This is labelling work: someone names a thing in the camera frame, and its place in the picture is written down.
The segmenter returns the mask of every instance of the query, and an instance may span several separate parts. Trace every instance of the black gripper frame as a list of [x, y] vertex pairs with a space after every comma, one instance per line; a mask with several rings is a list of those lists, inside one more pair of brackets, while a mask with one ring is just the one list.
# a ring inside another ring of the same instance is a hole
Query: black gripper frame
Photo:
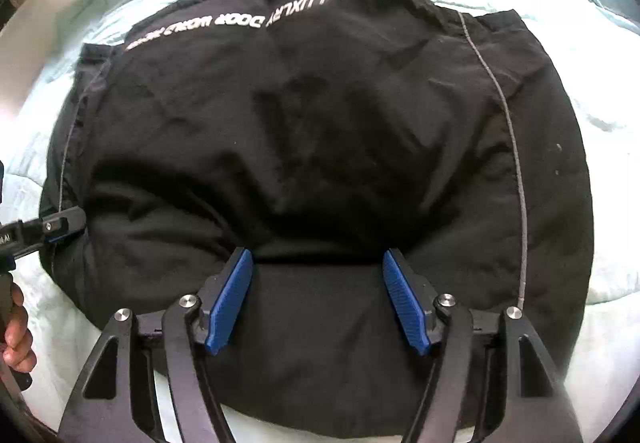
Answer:
[[[82, 369], [60, 437], [66, 443], [164, 442], [152, 370], [152, 360], [164, 351], [184, 443], [234, 443], [202, 356], [226, 343], [251, 269], [250, 253], [238, 248], [197, 295], [151, 314], [118, 311]], [[408, 342], [424, 355], [439, 347], [402, 443], [454, 440], [477, 335], [488, 343], [472, 441], [582, 443], [554, 364], [522, 311], [473, 311], [451, 295], [437, 295], [395, 249], [385, 253], [383, 274]]]
[[[4, 168], [0, 163], [0, 193], [3, 173]], [[0, 340], [4, 342], [6, 328], [4, 318], [11, 311], [14, 303], [10, 290], [13, 277], [9, 272], [15, 270], [15, 259], [81, 232], [85, 222], [84, 210], [74, 206], [27, 222], [16, 220], [0, 225]], [[20, 391], [26, 391], [33, 383], [29, 373], [20, 373], [11, 369], [11, 374]]]

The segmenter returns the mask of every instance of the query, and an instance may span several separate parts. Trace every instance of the bed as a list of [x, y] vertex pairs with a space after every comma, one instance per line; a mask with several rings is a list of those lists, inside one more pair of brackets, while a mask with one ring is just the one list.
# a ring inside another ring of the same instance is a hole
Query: bed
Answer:
[[[83, 42], [117, 44], [130, 27], [175, 0], [83, 0], [57, 17], [59, 47], [2, 138], [6, 166], [0, 222], [38, 214], [49, 136]], [[640, 374], [639, 9], [633, 0], [433, 0], [473, 15], [515, 9], [552, 58], [574, 106], [593, 193], [595, 252], [587, 307], [566, 378], [586, 442], [624, 402]], [[14, 272], [30, 312], [39, 363], [26, 400], [57, 428], [66, 399], [99, 331], [53, 284], [36, 254]], [[156, 375], [167, 441], [180, 436], [166, 380]], [[330, 441], [226, 409], [239, 442]], [[459, 441], [470, 432], [461, 431]], [[362, 441], [400, 441], [399, 437]]]

